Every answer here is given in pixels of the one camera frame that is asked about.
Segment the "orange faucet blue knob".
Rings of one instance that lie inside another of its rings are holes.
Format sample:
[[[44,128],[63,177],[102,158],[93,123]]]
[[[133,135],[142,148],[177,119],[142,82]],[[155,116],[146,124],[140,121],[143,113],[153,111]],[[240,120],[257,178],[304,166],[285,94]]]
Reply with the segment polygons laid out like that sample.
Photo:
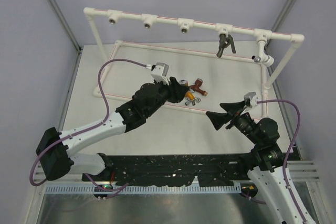
[[[187,80],[180,80],[179,84],[182,85],[182,86],[186,86],[186,87],[189,88]],[[190,91],[190,89],[186,92],[184,98],[185,98],[185,101],[186,101],[186,98],[190,98],[190,99],[194,98],[194,95],[192,94],[192,92]]]

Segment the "white PVC pipe frame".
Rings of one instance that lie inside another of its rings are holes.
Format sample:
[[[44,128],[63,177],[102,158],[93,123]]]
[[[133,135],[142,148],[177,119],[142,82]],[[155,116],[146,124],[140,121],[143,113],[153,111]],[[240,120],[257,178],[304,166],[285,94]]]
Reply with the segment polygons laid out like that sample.
[[[104,90],[95,88],[93,96],[105,96],[112,101],[127,102],[131,99],[137,86],[145,82],[153,82],[149,73],[141,73],[134,68],[120,67],[118,59],[133,60],[146,68],[158,62],[169,65],[168,77],[187,80],[194,84],[197,78],[203,80],[203,89],[207,96],[192,92],[201,102],[195,106],[180,103],[167,103],[166,109],[188,113],[204,114],[207,110],[216,110],[221,102],[234,102],[242,99],[248,92],[256,92],[260,101],[267,100],[274,94],[272,84],[281,73],[289,59],[304,41],[302,34],[282,34],[264,29],[236,27],[222,23],[198,22],[187,18],[168,18],[152,14],[133,14],[119,10],[101,10],[86,7],[83,10],[98,50],[106,66],[103,68],[100,81]],[[248,35],[251,41],[239,41],[236,53],[227,49],[221,58],[217,58],[216,42],[193,42],[191,44],[157,43],[144,44],[117,40],[112,49],[105,49],[96,27],[95,18],[101,16],[111,24],[130,20],[133,24],[141,23],[146,31],[158,24],[171,25],[182,33],[190,30],[208,30],[219,38],[220,34]],[[274,58],[270,67],[255,63],[251,57],[258,55],[257,41],[264,40],[265,53]]]

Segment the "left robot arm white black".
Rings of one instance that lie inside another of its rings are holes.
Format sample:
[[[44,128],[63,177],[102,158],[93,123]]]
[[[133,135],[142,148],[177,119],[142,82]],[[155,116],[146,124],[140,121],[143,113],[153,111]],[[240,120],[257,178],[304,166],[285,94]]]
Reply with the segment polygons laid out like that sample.
[[[166,102],[180,103],[188,91],[189,88],[174,77],[168,84],[145,83],[130,101],[109,112],[101,121],[65,132],[58,132],[55,127],[47,129],[36,149],[37,162],[46,180],[60,179],[78,167],[75,155],[82,149],[140,127]]]

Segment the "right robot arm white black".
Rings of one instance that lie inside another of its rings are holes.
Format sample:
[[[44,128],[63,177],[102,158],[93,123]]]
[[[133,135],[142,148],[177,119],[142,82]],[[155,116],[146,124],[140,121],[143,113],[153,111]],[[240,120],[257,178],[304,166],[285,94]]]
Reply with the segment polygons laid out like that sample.
[[[237,172],[257,187],[276,223],[314,223],[290,176],[289,153],[283,153],[277,144],[280,138],[277,122],[271,118],[255,122],[248,113],[249,109],[266,103],[256,98],[221,103],[224,113],[207,111],[206,116],[215,130],[235,127],[254,144],[250,152],[239,157]]]

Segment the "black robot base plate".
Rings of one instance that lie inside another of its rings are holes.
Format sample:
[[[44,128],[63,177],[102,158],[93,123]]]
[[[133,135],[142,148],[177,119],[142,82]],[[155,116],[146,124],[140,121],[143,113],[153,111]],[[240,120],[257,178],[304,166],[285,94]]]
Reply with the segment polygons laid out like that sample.
[[[62,158],[46,172],[49,181],[67,174],[80,174],[83,181],[113,181],[122,186],[191,185],[194,178],[201,187],[231,185],[234,180],[247,180],[247,171],[253,164],[251,154],[224,155],[149,155],[108,156],[77,154]]]

